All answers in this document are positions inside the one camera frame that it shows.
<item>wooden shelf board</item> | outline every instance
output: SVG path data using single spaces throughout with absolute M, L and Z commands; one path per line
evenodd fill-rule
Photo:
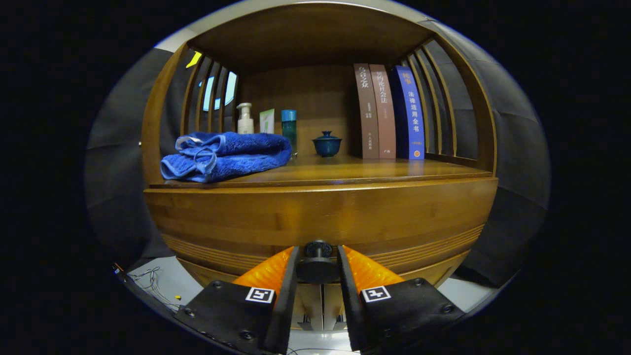
M 150 188 L 253 188 L 366 183 L 394 183 L 440 179 L 485 178 L 492 173 L 437 160 L 361 159 L 348 155 L 322 158 L 299 156 L 287 165 L 220 183 L 201 184 L 167 180 Z
M 396 64 L 433 32 L 385 11 L 297 3 L 256 11 L 188 41 L 238 75 L 317 64 Z

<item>blue bottle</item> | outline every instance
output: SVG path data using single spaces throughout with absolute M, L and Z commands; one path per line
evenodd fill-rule
M 296 110 L 282 110 L 280 112 L 283 127 L 283 136 L 289 139 L 292 144 L 292 158 L 298 156 L 297 130 L 296 130 Z

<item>window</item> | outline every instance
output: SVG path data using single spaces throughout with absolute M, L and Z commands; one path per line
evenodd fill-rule
M 204 111 L 208 111 L 208 104 L 210 101 L 210 89 L 213 87 L 214 76 L 208 78 L 208 84 L 206 84 L 206 93 L 204 95 Z M 227 106 L 234 98 L 235 98 L 235 83 L 237 82 L 237 75 L 235 73 L 230 72 L 228 74 L 228 84 L 226 85 L 226 101 L 224 106 Z M 215 106 L 213 110 L 219 109 L 221 97 L 215 99 Z

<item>blue book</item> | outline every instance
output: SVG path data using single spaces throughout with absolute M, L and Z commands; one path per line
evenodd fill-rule
M 422 160 L 425 158 L 423 110 L 412 70 L 397 65 L 390 74 L 397 158 Z

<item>yellow sticker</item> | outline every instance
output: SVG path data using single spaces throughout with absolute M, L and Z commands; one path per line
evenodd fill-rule
M 190 68 L 191 66 L 194 66 L 195 64 L 197 64 L 197 62 L 199 61 L 199 58 L 201 58 L 201 53 L 195 52 L 193 59 L 191 59 L 191 62 L 186 65 L 186 68 Z

